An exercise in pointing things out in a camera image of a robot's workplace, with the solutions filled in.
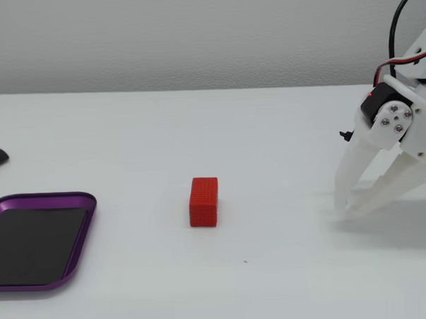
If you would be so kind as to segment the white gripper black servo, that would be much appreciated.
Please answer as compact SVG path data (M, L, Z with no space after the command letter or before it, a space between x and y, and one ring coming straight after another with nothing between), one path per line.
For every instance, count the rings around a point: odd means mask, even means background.
M352 190L382 150L403 151L354 202ZM426 183L426 85L407 86L390 75L361 103L355 129L335 176L334 205L349 217L378 210Z

